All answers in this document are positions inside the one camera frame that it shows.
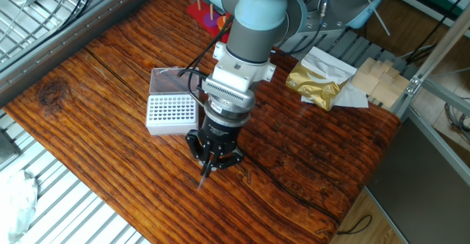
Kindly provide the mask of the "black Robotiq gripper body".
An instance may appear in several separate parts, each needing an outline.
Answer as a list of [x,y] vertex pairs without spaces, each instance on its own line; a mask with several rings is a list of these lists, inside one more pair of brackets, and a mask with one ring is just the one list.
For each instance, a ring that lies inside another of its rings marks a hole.
[[211,152],[221,147],[221,152],[228,154],[236,148],[241,129],[241,126],[223,126],[206,115],[198,132],[198,138],[203,145],[210,142]]

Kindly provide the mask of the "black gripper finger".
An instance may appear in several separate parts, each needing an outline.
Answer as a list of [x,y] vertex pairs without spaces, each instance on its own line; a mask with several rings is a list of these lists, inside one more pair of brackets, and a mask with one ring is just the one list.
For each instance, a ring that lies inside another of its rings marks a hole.
[[186,141],[194,158],[203,163],[201,176],[209,176],[212,171],[212,141],[202,131],[189,130]]
[[245,155],[236,148],[231,155],[219,155],[211,161],[211,169],[226,169],[242,162]]

